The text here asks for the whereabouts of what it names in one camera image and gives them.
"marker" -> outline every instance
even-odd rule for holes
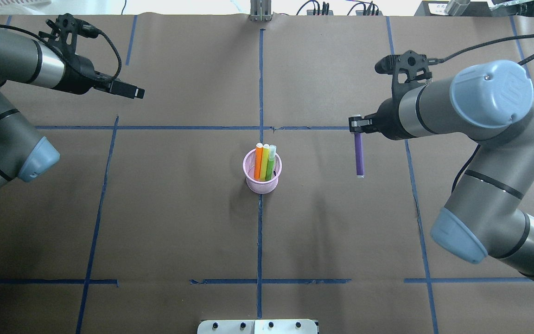
[[[261,177],[261,157],[263,155],[263,144],[257,143],[254,148],[254,179],[259,180]]]
[[[356,174],[358,178],[364,178],[364,151],[362,150],[361,133],[354,133],[354,144],[356,146]]]
[[[277,146],[269,146],[269,158],[267,158],[267,174],[265,174],[265,180],[271,180],[273,178],[273,169],[275,167],[275,151]]]
[[[269,158],[269,144],[263,145],[263,155],[261,156],[261,176],[259,180],[265,181],[265,174],[267,173],[267,159]]]

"light blue joint cap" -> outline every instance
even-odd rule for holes
[[[451,103],[468,123],[502,128],[521,120],[533,105],[533,83],[509,60],[468,67],[451,83]]]
[[[488,255],[473,232],[445,207],[440,211],[430,235],[443,249],[467,262],[477,264]]]
[[[55,165],[59,158],[61,158],[59,152],[46,137],[42,137],[19,170],[18,177],[24,182],[30,182]]]

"orange marker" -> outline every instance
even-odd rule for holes
[[[259,180],[261,177],[261,159],[263,158],[263,144],[257,143],[254,148],[254,179]]]

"label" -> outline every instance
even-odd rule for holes
[[[448,15],[446,13],[446,4],[428,4],[432,15]]]

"purple marker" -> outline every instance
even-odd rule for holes
[[[364,151],[362,151],[362,133],[354,132],[356,144],[356,174],[358,178],[364,178]]]

